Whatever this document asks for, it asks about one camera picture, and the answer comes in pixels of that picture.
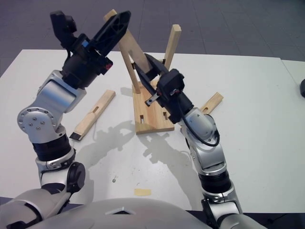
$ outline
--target small tape piece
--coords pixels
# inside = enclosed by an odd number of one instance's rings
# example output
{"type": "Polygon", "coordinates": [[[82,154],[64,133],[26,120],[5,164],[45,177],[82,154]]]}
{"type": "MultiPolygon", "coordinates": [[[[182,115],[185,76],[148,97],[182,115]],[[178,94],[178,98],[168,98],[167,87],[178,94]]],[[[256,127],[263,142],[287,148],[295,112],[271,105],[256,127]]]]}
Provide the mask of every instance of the small tape piece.
{"type": "Polygon", "coordinates": [[[143,196],[150,196],[152,194],[151,189],[142,189],[142,188],[135,188],[134,189],[135,196],[143,197],[143,196]]]}

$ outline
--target wooden stick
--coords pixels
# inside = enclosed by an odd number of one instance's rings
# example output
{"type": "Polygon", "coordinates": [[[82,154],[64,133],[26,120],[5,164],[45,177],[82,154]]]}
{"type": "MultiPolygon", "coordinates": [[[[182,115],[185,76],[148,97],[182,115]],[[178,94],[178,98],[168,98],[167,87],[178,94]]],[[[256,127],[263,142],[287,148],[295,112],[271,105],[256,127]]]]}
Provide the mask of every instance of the wooden stick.
{"type": "Polygon", "coordinates": [[[181,27],[180,25],[173,25],[170,33],[170,38],[168,39],[166,51],[165,51],[165,67],[167,69],[170,68],[172,60],[173,60],[173,55],[176,51],[179,38],[181,34],[181,27]]]}
{"type": "MultiPolygon", "coordinates": [[[[104,21],[107,21],[110,17],[116,14],[117,12],[115,10],[111,10],[104,16],[104,21]]],[[[152,69],[151,64],[147,61],[142,49],[129,30],[126,31],[125,35],[119,41],[119,44],[121,45],[121,51],[125,50],[145,73],[152,69]]]]}
{"type": "Polygon", "coordinates": [[[74,132],[70,138],[75,140],[82,140],[82,138],[88,133],[92,125],[101,116],[108,104],[114,98],[115,92],[107,90],[101,98],[96,102],[94,107],[87,113],[84,119],[75,127],[74,132]]]}
{"type": "Polygon", "coordinates": [[[202,113],[204,114],[209,114],[210,112],[212,112],[212,110],[214,110],[215,107],[218,106],[218,104],[222,101],[224,97],[219,94],[218,92],[216,92],[210,99],[208,102],[206,102],[206,104],[204,106],[202,106],[200,108],[200,110],[202,111],[202,113]]]}
{"type": "Polygon", "coordinates": [[[135,72],[134,72],[134,69],[132,67],[130,57],[129,57],[128,53],[126,52],[126,50],[122,48],[122,45],[120,43],[119,43],[119,48],[120,48],[123,60],[125,62],[126,68],[128,70],[129,76],[132,80],[134,92],[136,92],[137,94],[140,94],[141,91],[140,91],[140,87],[139,87],[139,84],[138,84],[138,79],[137,79],[137,77],[135,75],[135,72]]]}

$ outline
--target wooden base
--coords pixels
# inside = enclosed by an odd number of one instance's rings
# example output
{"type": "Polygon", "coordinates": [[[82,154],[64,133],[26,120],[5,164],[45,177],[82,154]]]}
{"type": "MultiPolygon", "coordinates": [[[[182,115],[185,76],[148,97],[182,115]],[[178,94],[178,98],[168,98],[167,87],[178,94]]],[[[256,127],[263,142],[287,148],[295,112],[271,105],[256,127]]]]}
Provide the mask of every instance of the wooden base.
{"type": "MultiPolygon", "coordinates": [[[[158,102],[153,102],[151,106],[146,106],[145,101],[151,95],[141,82],[138,82],[138,84],[141,91],[140,94],[137,94],[132,86],[136,134],[174,130],[174,125],[168,119],[170,114],[165,108],[161,108],[158,102]]],[[[151,81],[151,85],[155,87],[157,81],[151,81]]]]}

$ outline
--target gray floor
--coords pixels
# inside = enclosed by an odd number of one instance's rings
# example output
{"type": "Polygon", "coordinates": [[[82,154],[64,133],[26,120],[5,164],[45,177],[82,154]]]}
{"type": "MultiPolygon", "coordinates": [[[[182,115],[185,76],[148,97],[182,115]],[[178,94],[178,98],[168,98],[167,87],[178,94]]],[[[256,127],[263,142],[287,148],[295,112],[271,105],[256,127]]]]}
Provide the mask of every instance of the gray floor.
{"type": "Polygon", "coordinates": [[[0,74],[21,49],[61,49],[51,11],[72,15],[92,37],[112,8],[132,12],[130,30],[146,52],[164,52],[178,23],[178,53],[305,61],[305,0],[0,0],[0,74]]]}

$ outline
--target black object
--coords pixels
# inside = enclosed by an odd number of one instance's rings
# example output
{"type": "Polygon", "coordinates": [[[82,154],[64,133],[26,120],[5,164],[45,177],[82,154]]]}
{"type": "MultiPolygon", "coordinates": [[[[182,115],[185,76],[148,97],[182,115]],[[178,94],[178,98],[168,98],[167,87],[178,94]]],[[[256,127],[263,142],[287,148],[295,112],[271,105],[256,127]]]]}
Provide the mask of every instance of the black object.
{"type": "Polygon", "coordinates": [[[215,176],[204,176],[199,174],[202,188],[210,193],[223,193],[230,189],[231,181],[228,171],[215,176]]]}
{"type": "Polygon", "coordinates": [[[165,107],[167,111],[171,114],[169,120],[175,124],[182,119],[182,116],[187,114],[194,105],[188,99],[188,97],[183,93],[184,76],[178,72],[176,69],[171,69],[170,71],[152,56],[145,54],[147,60],[152,65],[152,70],[148,73],[144,73],[138,65],[135,65],[135,69],[139,75],[139,78],[143,86],[148,90],[151,95],[158,95],[156,101],[161,107],[165,107]],[[156,90],[150,85],[150,81],[154,79],[157,75],[161,75],[156,90]]]}
{"type": "Polygon", "coordinates": [[[41,186],[42,189],[47,190],[50,194],[60,193],[64,190],[65,185],[61,183],[48,183],[41,186]]]}
{"type": "Polygon", "coordinates": [[[305,98],[305,79],[300,84],[301,95],[305,98]]]}
{"type": "Polygon", "coordinates": [[[80,136],[79,134],[73,132],[73,133],[70,135],[69,138],[79,141],[79,139],[81,138],[81,136],[80,136]]]}
{"type": "Polygon", "coordinates": [[[126,33],[131,13],[126,11],[112,16],[91,40],[84,33],[78,38],[73,35],[77,29],[71,16],[55,11],[50,17],[55,36],[68,51],[61,71],[62,79],[75,89],[84,89],[113,65],[106,55],[126,33]]]}
{"type": "Polygon", "coordinates": [[[82,163],[74,162],[68,171],[67,192],[78,192],[85,184],[85,166],[82,163]]]}
{"type": "Polygon", "coordinates": [[[201,200],[201,205],[203,207],[203,211],[204,211],[205,216],[206,216],[206,222],[205,223],[213,229],[218,229],[219,228],[218,224],[217,224],[217,222],[214,218],[214,215],[212,213],[212,210],[210,208],[210,205],[209,205],[208,201],[209,201],[209,199],[201,200]]]}
{"type": "Polygon", "coordinates": [[[33,143],[33,146],[40,161],[55,160],[66,155],[71,150],[66,134],[47,143],[33,143]]]}

